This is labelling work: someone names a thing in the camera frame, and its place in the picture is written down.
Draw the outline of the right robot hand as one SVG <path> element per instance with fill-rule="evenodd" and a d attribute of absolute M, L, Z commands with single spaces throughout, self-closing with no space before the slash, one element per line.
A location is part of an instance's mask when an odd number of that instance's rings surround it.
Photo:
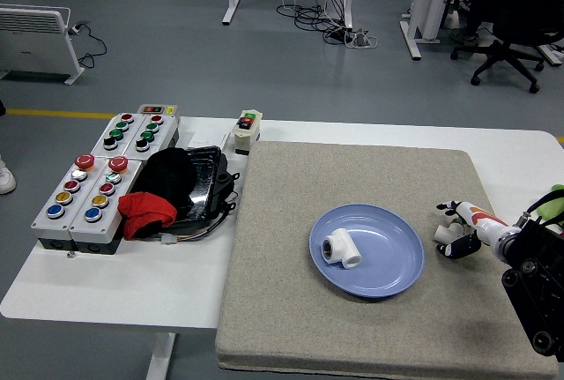
<path fill-rule="evenodd" d="M 437 250 L 446 258 L 459 259 L 477 252 L 481 244 L 507 263 L 506 251 L 521 228 L 510 226 L 490 212 L 466 201 L 437 205 L 447 216 L 454 216 L 448 227 L 439 226 L 434 234 Z"/>

